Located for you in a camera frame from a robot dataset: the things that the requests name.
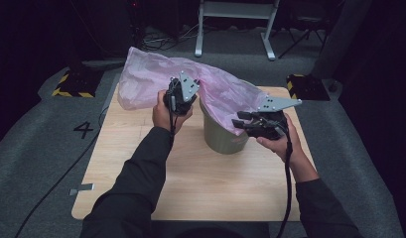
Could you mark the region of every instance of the bucket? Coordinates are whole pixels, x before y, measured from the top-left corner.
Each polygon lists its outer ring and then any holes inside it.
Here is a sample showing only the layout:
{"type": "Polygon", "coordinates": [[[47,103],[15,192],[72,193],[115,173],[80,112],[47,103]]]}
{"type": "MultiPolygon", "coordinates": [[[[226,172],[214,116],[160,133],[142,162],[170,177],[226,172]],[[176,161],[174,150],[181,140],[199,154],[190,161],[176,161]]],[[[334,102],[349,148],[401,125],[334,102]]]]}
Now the bucket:
{"type": "Polygon", "coordinates": [[[243,150],[243,147],[249,139],[246,133],[242,133],[239,136],[234,135],[212,119],[201,101],[200,108],[203,112],[203,137],[206,144],[212,150],[225,155],[234,154],[243,150]]]}

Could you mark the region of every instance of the hand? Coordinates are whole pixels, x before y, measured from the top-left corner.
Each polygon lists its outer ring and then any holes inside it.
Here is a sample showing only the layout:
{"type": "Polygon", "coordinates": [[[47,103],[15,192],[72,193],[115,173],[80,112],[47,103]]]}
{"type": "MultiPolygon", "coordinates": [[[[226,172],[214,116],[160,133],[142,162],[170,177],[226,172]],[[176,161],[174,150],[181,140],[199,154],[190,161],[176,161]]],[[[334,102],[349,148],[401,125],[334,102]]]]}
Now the hand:
{"type": "MultiPolygon", "coordinates": [[[[298,132],[296,131],[295,126],[292,123],[289,115],[285,113],[287,119],[287,124],[289,128],[290,139],[292,140],[293,152],[296,154],[303,153],[301,141],[299,139],[298,132]]],[[[270,149],[272,152],[276,153],[283,162],[286,161],[286,149],[287,149],[287,137],[284,136],[277,141],[270,141],[263,137],[258,137],[256,141],[264,146],[265,148],[270,149]]]]}
{"type": "MultiPolygon", "coordinates": [[[[165,128],[171,131],[171,121],[169,115],[169,109],[165,106],[163,102],[163,97],[166,94],[166,90],[159,91],[157,95],[157,105],[153,107],[153,124],[157,127],[165,128]]],[[[193,115],[193,107],[188,111],[185,116],[177,116],[173,114],[173,123],[176,121],[175,134],[179,132],[184,122],[193,115]]]]}

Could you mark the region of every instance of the person's left hand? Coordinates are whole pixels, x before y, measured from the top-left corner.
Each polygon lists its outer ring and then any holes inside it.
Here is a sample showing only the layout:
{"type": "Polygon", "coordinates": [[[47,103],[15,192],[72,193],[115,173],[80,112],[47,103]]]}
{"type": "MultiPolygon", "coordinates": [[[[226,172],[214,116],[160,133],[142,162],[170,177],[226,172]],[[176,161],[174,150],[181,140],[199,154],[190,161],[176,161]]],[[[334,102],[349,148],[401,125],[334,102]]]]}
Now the person's left hand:
{"type": "MultiPolygon", "coordinates": [[[[153,107],[153,124],[157,127],[165,128],[168,131],[171,131],[171,121],[169,117],[169,109],[166,107],[163,102],[163,97],[166,94],[166,90],[159,91],[157,95],[157,105],[153,107]]],[[[177,116],[173,114],[173,123],[175,125],[176,121],[176,130],[175,134],[179,132],[184,122],[193,115],[193,106],[188,111],[185,116],[177,116]]]]}

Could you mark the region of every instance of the gray carpet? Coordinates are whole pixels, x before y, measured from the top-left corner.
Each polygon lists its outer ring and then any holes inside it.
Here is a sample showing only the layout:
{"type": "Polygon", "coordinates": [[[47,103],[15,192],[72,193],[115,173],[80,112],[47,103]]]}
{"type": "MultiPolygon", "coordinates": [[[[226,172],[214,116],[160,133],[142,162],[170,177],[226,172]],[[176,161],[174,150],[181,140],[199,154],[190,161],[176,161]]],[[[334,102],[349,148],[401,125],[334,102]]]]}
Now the gray carpet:
{"type": "MultiPolygon", "coordinates": [[[[203,56],[198,59],[194,57],[195,38],[156,53],[216,66],[256,85],[285,86],[288,74],[310,72],[320,49],[315,36],[302,41],[282,59],[269,61],[259,32],[259,29],[210,32],[204,37],[203,56]]],[[[279,55],[291,45],[291,38],[283,32],[271,42],[279,55]]],[[[99,128],[99,115],[111,97],[121,69],[104,74],[95,98],[52,97],[66,70],[56,72],[38,92],[42,101],[2,140],[0,237],[15,236],[29,211],[92,141],[99,128]],[[86,121],[93,131],[81,139],[81,133],[73,128],[86,121]]],[[[326,86],[331,82],[331,79],[324,80],[326,86]]],[[[339,92],[330,93],[331,101],[305,101],[297,107],[320,176],[364,237],[403,237],[391,194],[338,103],[338,95],[339,92]]],[[[81,183],[91,151],[92,148],[38,207],[20,237],[78,236],[81,221],[70,215],[75,196],[68,196],[68,191],[81,183]]],[[[275,237],[279,225],[279,222],[270,223],[271,237],[275,237]]],[[[300,222],[289,222],[283,237],[304,235],[300,222]]]]}

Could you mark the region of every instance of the metal latch on table edge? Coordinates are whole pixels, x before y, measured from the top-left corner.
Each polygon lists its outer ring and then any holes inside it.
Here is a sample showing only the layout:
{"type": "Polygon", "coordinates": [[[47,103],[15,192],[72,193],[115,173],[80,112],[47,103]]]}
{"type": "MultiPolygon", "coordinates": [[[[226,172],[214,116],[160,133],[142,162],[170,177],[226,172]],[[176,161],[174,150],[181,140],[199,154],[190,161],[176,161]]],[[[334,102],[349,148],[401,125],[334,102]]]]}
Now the metal latch on table edge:
{"type": "Polygon", "coordinates": [[[81,184],[76,189],[69,190],[69,195],[76,195],[81,190],[94,190],[94,183],[81,184]]]}

